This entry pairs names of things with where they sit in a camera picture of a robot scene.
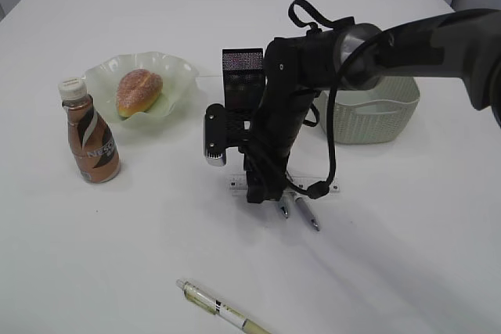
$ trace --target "black strap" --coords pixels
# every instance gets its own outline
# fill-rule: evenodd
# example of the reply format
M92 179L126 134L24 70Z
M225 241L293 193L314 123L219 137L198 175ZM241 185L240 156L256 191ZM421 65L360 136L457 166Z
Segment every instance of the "black strap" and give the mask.
M297 17L296 12L294 11L295 5L299 5L302 9L304 9L306 13L310 15L312 19L314 19L317 23L330 29L341 29L343 27L355 25L354 17L345 17L344 19L330 21L326 19L324 16L322 16L320 12L307 0L294 0L289 6L288 13L289 13L289 18L297 27L310 27L313 31L319 29L317 23L313 21L306 23L304 21L299 20L299 17Z
M307 125L309 127L316 127L317 125L319 125L319 122L320 122L320 112L319 112L319 109L316 108L316 106L312 103L312 106L310 107L310 110L313 112L313 115L315 115L315 121L311 121L311 120L306 120L303 121L303 124L304 125Z

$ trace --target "plate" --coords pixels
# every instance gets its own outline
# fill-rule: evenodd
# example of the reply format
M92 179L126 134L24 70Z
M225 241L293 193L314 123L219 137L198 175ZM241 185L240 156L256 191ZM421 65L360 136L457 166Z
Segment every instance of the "plate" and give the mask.
M131 70L143 68L162 77L164 87L157 101L146 111L129 118L118 115L116 98L120 80ZM171 113L175 104L195 85L198 71L184 59L162 52L118 55L85 71L87 90L94 106L107 123L121 123L133 117L162 118Z

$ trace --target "silver marker tip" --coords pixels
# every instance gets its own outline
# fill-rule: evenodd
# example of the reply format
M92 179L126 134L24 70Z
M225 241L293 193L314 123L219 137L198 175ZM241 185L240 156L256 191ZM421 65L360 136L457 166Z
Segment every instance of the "silver marker tip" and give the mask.
M315 228L316 231L320 231L320 226L314 219L312 219L312 226Z
M175 281L175 285L180 289L185 289L185 284L186 281L184 279L178 279L177 281Z

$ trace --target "black cable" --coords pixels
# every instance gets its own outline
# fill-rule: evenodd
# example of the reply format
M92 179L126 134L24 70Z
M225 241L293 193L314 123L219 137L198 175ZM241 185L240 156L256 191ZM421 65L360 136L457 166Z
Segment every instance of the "black cable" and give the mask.
M317 181L315 184L310 185L307 189L297 187L292 181L286 178L287 184L296 192L306 195L311 199L317 199L324 196L329 192L330 185L336 175L336 149L334 145L334 131L333 131L333 118L334 118L334 104L337 94L337 88L341 80L348 72L350 65L361 56L369 47L374 46L380 40L380 34L372 37L368 41L362 43L355 51L341 64L340 69L336 72L333 83L330 86L329 98L327 99L327 145L329 149L329 175L325 181ZM273 166L275 170L276 165L267 159L267 162Z
M307 125L309 127L316 127L320 123L320 112L319 109L316 108L316 106L312 103L310 106L310 110L313 112L313 116L315 116L315 121L307 120L305 119L303 121L304 125Z

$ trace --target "pen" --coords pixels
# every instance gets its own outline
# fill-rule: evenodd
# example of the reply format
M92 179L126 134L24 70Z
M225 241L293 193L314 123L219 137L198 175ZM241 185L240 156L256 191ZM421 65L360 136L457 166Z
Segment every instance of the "pen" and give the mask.
M282 213L282 215L287 219L289 217L289 208L287 207L287 202L283 196L275 202L276 207Z
M289 174L289 171L286 171L286 174L287 174L287 177L290 179L290 181L293 181L292 176L290 176L290 174ZM316 231L320 231L319 222L316 220L315 215L311 211L311 209L308 206L308 204L306 203L305 199L303 199L302 197L297 197L297 193L295 191L290 192L290 197L292 198L292 200L296 204L296 207L301 212L301 215L303 216L303 218L308 223L310 223Z
M210 314L219 314L227 322L234 324L246 334L271 334L255 322L243 316L240 312L235 311L228 305L221 303L219 300L202 291L192 283L178 279L175 284L182 289L187 300L195 303Z

